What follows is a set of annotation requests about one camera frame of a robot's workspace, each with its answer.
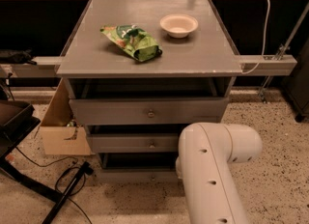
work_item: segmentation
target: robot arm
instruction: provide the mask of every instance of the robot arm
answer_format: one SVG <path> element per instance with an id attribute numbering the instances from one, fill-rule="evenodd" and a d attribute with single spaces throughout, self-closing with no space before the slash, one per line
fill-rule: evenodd
<path id="1" fill-rule="evenodd" d="M 261 151 L 249 126 L 197 123 L 183 130 L 176 168 L 191 224 L 248 223 L 228 162 L 251 161 Z"/>

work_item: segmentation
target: white bowl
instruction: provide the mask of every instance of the white bowl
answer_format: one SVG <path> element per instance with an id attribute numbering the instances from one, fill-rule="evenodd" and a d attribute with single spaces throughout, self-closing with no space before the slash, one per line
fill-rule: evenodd
<path id="1" fill-rule="evenodd" d="M 197 20 L 187 14 L 169 14 L 160 20 L 161 28 L 173 38 L 184 38 L 198 27 Z"/>

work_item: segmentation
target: speckled floor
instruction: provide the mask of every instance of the speckled floor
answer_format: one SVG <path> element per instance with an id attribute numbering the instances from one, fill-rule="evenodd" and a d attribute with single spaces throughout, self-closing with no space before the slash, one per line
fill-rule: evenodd
<path id="1" fill-rule="evenodd" d="M 42 118 L 48 98 L 36 98 L 35 115 Z M 245 124 L 259 131 L 264 149 L 256 161 L 230 166 L 240 198 L 253 224 L 309 223 L 309 121 L 295 121 L 295 112 L 279 90 L 267 91 L 263 104 L 254 89 L 234 89 L 223 121 Z M 39 164 L 63 156 L 45 155 L 40 132 L 29 135 L 19 148 Z M 72 160 L 46 168 L 13 152 L 14 166 L 22 173 L 50 187 L 54 186 Z M 189 223 L 183 185 L 164 183 L 102 183 L 95 156 L 78 156 L 90 162 L 95 174 L 72 199 L 88 214 L 92 223 Z M 0 223 L 42 223 L 53 203 L 0 173 Z M 67 202 L 57 223 L 89 223 L 82 212 Z"/>

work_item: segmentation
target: snack bag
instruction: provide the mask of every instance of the snack bag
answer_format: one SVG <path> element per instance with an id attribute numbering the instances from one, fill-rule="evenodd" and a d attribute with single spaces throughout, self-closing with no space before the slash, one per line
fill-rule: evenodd
<path id="1" fill-rule="evenodd" d="M 162 54 L 162 50 L 156 40 L 149 33 L 134 25 L 105 25 L 100 31 L 125 53 L 139 62 L 153 59 Z"/>

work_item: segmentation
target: cardboard box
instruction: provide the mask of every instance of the cardboard box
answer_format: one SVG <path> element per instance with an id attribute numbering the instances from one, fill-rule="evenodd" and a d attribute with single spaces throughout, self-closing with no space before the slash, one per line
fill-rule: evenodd
<path id="1" fill-rule="evenodd" d="M 67 126 L 71 119 L 68 91 L 60 81 L 39 129 L 46 154 L 92 154 L 84 127 Z"/>

